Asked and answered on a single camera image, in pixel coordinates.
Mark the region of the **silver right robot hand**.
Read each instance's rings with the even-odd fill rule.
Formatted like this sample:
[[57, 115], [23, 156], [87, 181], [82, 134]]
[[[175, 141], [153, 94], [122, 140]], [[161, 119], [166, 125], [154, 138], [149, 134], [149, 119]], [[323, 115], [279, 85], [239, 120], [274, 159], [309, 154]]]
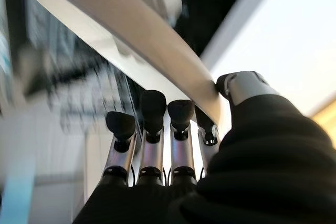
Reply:
[[75, 223], [335, 223], [327, 133], [254, 71], [217, 79], [232, 128], [193, 184], [121, 187], [105, 179]]

